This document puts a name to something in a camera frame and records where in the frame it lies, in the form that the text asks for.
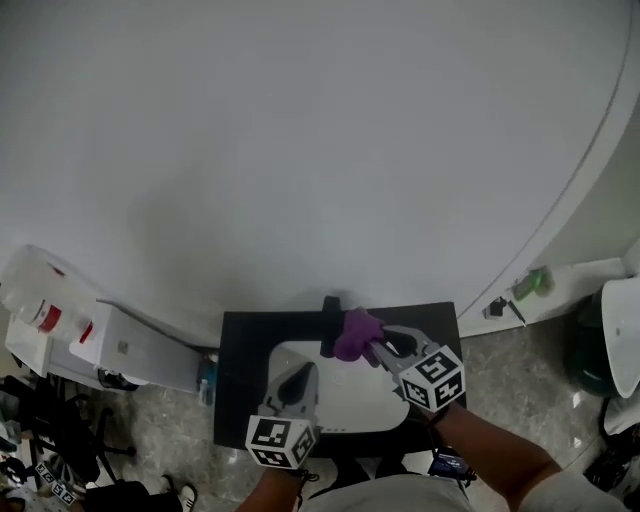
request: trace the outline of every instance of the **purple cloth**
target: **purple cloth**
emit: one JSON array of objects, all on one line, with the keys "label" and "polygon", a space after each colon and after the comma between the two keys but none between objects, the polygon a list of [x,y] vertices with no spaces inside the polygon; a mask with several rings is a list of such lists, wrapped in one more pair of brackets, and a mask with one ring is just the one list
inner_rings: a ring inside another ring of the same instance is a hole
[{"label": "purple cloth", "polygon": [[372,341],[384,339],[383,325],[382,320],[371,316],[364,309],[347,311],[342,335],[336,340],[333,355],[340,361],[357,361],[364,356],[372,366],[378,366],[378,360],[369,345]]}]

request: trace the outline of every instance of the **black chair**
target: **black chair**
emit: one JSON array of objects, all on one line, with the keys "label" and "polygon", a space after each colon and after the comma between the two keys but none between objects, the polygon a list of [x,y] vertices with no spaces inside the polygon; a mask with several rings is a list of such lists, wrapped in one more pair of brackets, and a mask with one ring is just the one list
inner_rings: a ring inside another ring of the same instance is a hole
[{"label": "black chair", "polygon": [[113,415],[111,409],[102,411],[96,433],[91,431],[91,422],[82,419],[78,408],[78,401],[88,400],[87,395],[64,400],[48,379],[43,378],[32,389],[14,377],[7,377],[2,390],[20,400],[16,419],[22,430],[31,430],[39,448],[58,453],[84,482],[95,482],[100,475],[96,457],[111,479],[117,482],[106,453],[130,457],[136,454],[133,447],[121,450],[105,444],[107,418]]}]

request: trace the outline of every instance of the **white wall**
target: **white wall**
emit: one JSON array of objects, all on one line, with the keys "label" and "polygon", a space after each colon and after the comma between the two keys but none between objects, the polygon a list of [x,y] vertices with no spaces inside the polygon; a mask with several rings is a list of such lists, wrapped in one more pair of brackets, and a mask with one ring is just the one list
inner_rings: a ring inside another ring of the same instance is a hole
[{"label": "white wall", "polygon": [[534,266],[620,258],[640,238],[640,102],[609,164]]},{"label": "white wall", "polygon": [[341,290],[461,311],[587,151],[630,5],[11,2],[0,265],[34,243],[203,336]]}]

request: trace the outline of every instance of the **black object on floor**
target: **black object on floor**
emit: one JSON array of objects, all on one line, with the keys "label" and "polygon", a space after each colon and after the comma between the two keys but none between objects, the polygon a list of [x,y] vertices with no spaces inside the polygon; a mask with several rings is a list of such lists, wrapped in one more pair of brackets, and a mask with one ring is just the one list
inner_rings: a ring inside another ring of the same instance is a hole
[{"label": "black object on floor", "polygon": [[149,495],[140,482],[120,482],[89,489],[83,506],[86,512],[182,512],[176,494]]},{"label": "black object on floor", "polygon": [[104,409],[94,434],[90,422],[80,416],[79,400],[88,400],[86,395],[76,395],[64,400],[47,379],[39,379],[36,388],[14,377],[7,377],[2,390],[20,400],[17,421],[22,430],[31,430],[35,445],[59,454],[84,482],[95,482],[100,476],[100,459],[105,471],[116,482],[116,476],[107,460],[105,452],[133,457],[135,448],[125,450],[112,448],[104,442],[107,418],[113,415],[111,409]]},{"label": "black object on floor", "polygon": [[[316,312],[225,313],[216,383],[214,442],[245,449],[249,417],[262,403],[267,386],[269,358],[285,341],[322,342],[321,353],[332,354],[342,333],[344,311],[335,301]],[[450,347],[462,360],[453,303],[370,309],[388,325],[422,330],[433,341]],[[458,399],[466,405],[466,397]],[[392,430],[353,434],[325,433],[312,457],[383,457],[432,448],[424,419],[410,409],[407,419]]]},{"label": "black object on floor", "polygon": [[602,290],[580,301],[567,316],[563,363],[580,389],[596,396],[619,396],[602,326]]},{"label": "black object on floor", "polygon": [[102,368],[98,369],[98,380],[105,389],[120,389],[122,391],[135,391],[140,386],[132,384],[121,373],[111,373]]},{"label": "black object on floor", "polygon": [[[632,460],[640,455],[640,437],[638,436],[640,424],[632,425],[624,432],[615,435],[607,434],[604,429],[604,419],[610,401],[609,398],[603,400],[598,416],[598,431],[607,449],[584,472],[589,482],[605,492],[609,492],[622,482],[631,468]],[[635,503],[636,498],[632,497],[631,500]]]}]

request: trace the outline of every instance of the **chair leg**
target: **chair leg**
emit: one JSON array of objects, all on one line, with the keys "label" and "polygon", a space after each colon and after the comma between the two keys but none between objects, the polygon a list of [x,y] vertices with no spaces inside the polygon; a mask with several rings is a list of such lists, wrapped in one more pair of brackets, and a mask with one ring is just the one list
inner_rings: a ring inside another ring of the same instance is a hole
[{"label": "chair leg", "polygon": [[116,455],[128,455],[129,457],[135,457],[136,449],[133,446],[129,446],[126,450],[120,448],[111,448],[110,446],[103,446],[105,452],[115,453]]},{"label": "chair leg", "polygon": [[100,462],[102,462],[102,467],[104,468],[104,470],[107,472],[111,480],[113,480],[113,483],[117,484],[119,480],[116,478],[116,475],[111,468],[111,464],[109,464],[109,460],[107,459],[107,456],[103,451],[98,451],[98,458],[100,459]]},{"label": "chair leg", "polygon": [[98,420],[98,428],[96,430],[96,439],[98,442],[104,442],[104,432],[107,428],[107,418],[113,416],[113,409],[103,409]]},{"label": "chair leg", "polygon": [[69,398],[69,400],[66,401],[66,403],[68,404],[77,404],[80,400],[82,400],[83,402],[88,402],[89,401],[89,395],[85,395],[84,393],[80,393],[72,398]]}]

